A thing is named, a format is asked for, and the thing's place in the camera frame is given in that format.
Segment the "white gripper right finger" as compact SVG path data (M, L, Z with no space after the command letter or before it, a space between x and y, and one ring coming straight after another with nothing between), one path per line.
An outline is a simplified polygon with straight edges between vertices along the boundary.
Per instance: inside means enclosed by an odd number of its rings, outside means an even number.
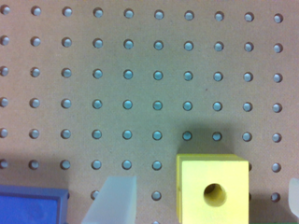
M289 183L289 207L292 213L299 217L299 179L292 178Z

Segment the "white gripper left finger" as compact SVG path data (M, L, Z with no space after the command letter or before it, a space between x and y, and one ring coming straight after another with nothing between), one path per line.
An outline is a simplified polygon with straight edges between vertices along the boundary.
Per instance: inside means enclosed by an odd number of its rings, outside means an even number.
M136 177L109 176L81 224L135 224Z

